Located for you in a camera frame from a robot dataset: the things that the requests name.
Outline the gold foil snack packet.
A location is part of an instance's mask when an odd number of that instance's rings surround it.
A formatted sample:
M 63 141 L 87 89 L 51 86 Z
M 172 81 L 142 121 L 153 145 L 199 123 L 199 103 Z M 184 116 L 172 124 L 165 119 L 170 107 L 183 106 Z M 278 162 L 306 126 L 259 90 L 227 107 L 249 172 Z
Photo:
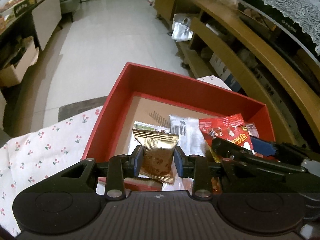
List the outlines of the gold foil snack packet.
M 174 176 L 171 166 L 179 136 L 141 129 L 133 129 L 132 132 L 135 139 L 143 147 L 143 160 L 139 176 L 172 184 Z

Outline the red snack bag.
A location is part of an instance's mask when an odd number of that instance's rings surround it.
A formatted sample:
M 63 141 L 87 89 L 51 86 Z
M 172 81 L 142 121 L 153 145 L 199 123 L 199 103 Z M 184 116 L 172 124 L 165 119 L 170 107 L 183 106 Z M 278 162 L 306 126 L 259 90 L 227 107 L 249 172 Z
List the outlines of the red snack bag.
M 241 113 L 219 118 L 200 119 L 199 129 L 209 146 L 212 145 L 213 139 L 222 138 L 243 147 L 254 154 L 249 131 Z

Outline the white green snack packet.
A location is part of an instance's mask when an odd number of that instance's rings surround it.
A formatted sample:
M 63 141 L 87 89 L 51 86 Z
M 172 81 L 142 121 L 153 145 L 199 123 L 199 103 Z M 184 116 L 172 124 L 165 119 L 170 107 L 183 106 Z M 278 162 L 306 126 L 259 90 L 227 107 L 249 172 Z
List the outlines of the white green snack packet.
M 134 122 L 133 129 L 170 133 L 170 128 L 162 127 L 162 126 L 156 126 L 156 125 L 152 125 L 152 124 L 147 124 L 147 123 L 143 123 L 143 122 L 140 122 L 140 121 L 135 121 Z M 138 145 L 139 145 L 139 142 L 135 139 L 133 133 L 131 133 L 127 154 L 131 155 L 133 150 Z

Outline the white barcode snack packet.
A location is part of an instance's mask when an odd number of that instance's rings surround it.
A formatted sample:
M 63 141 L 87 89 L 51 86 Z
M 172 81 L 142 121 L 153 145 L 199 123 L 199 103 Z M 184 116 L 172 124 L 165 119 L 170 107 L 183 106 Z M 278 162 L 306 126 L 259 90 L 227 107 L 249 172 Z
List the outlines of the white barcode snack packet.
M 170 115 L 170 132 L 179 136 L 178 146 L 185 155 L 205 156 L 206 142 L 196 118 Z

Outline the orange clear snack packet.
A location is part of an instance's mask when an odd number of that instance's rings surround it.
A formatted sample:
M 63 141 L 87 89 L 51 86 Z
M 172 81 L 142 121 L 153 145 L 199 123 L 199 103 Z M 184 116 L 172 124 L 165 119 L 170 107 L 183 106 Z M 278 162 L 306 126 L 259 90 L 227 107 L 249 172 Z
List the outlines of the orange clear snack packet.
M 205 141 L 205 155 L 209 163 L 220 163 L 220 156 L 215 153 L 207 141 Z M 222 188 L 219 177 L 212 176 L 211 178 L 213 194 L 221 194 Z

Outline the red cardboard box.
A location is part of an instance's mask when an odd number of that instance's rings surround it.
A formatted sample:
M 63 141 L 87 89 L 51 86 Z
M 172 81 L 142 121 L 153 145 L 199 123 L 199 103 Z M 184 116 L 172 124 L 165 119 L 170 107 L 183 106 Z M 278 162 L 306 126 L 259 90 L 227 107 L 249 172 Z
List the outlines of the red cardboard box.
M 274 141 L 267 106 L 191 77 L 128 62 L 103 105 L 83 158 L 97 163 L 127 154 L 135 121 L 169 126 L 170 115 L 207 118 L 242 114 L 261 139 Z

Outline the cherry print tablecloth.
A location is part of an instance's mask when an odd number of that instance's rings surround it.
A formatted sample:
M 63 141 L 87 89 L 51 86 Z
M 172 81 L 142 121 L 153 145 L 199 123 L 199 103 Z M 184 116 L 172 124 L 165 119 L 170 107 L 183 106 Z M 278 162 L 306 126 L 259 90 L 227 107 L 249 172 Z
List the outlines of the cherry print tablecloth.
M 12 212 L 24 189 L 80 161 L 102 110 L 97 107 L 52 126 L 12 138 L 1 147 L 1 228 L 20 233 Z

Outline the wooden tv cabinet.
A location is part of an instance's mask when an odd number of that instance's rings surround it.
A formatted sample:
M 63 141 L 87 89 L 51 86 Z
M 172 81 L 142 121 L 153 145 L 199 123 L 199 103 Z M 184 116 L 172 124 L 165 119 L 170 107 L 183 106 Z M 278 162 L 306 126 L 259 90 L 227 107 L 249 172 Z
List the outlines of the wooden tv cabinet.
M 193 35 L 180 43 L 196 77 L 214 74 L 214 56 L 241 91 L 268 107 L 278 142 L 319 148 L 319 95 L 272 46 L 218 0 L 155 0 L 157 16 L 172 23 L 186 14 Z

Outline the silver gift bag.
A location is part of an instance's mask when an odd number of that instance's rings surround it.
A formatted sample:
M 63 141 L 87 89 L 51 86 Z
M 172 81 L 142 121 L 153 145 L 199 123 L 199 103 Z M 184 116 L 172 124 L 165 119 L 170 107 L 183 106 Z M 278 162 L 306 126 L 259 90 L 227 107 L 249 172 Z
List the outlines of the silver gift bag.
M 171 38 L 176 42 L 184 42 L 191 40 L 193 31 L 190 29 L 191 19 L 185 17 L 182 21 L 173 22 L 173 30 Z

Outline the white cardboard box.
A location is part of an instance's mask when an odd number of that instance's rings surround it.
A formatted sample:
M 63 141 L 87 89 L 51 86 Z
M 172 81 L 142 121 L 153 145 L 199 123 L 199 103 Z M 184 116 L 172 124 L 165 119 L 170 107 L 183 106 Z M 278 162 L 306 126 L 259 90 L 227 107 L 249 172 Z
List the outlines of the white cardboard box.
M 39 57 L 39 48 L 35 47 L 32 36 L 24 38 L 1 68 L 1 87 L 12 87 L 22 82 L 30 66 L 33 66 Z

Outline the white side cabinet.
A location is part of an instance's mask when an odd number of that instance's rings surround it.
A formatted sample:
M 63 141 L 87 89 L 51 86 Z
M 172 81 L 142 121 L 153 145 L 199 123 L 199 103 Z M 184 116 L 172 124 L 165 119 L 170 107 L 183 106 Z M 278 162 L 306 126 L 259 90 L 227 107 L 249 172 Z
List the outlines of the white side cabinet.
M 14 18 L 9 23 L 1 21 L 5 25 L 1 30 L 1 68 L 26 37 L 34 38 L 39 53 L 44 50 L 61 20 L 60 0 L 24 0 L 11 10 Z

